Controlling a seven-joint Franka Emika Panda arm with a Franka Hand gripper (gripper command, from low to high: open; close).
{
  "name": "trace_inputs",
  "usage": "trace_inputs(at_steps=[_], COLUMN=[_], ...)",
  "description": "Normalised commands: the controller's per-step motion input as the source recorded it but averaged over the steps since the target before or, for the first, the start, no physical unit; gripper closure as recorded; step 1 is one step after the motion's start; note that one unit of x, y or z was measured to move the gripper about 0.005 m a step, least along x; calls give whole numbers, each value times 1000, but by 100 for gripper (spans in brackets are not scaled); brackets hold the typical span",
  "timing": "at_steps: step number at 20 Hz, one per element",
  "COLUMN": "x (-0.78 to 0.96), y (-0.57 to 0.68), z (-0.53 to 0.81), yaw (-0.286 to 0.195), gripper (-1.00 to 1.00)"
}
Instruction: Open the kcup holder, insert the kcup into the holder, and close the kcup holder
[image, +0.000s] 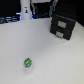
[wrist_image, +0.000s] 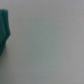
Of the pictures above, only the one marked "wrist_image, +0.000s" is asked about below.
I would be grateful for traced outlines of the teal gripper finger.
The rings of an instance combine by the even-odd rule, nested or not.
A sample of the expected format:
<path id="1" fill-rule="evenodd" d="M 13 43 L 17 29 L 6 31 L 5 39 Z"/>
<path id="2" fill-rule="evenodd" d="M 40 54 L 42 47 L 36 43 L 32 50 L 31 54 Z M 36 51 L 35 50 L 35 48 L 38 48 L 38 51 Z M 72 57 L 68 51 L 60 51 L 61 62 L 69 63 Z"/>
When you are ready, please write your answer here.
<path id="1" fill-rule="evenodd" d="M 0 10 L 0 56 L 2 55 L 6 41 L 10 36 L 10 28 L 8 21 L 8 11 L 6 9 Z"/>

